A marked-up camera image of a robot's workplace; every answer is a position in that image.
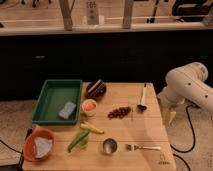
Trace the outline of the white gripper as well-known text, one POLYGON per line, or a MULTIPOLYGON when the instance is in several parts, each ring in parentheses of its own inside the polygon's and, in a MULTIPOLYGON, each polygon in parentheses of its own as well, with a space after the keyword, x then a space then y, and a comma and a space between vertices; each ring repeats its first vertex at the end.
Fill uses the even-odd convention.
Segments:
POLYGON ((161 112, 166 113, 165 125, 171 124, 176 116, 176 111, 169 111, 171 108, 181 105, 185 102, 185 98, 178 94, 170 87, 164 87, 163 90, 157 95, 161 112))

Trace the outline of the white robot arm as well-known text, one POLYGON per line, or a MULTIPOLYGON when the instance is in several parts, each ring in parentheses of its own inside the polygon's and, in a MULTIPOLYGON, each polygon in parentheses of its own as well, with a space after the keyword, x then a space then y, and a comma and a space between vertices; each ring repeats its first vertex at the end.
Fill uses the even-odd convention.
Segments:
POLYGON ((157 95, 165 126, 175 117, 173 108, 185 100, 213 113, 213 88, 205 84, 207 78, 207 67, 200 62, 174 68, 166 74, 166 86, 157 95))

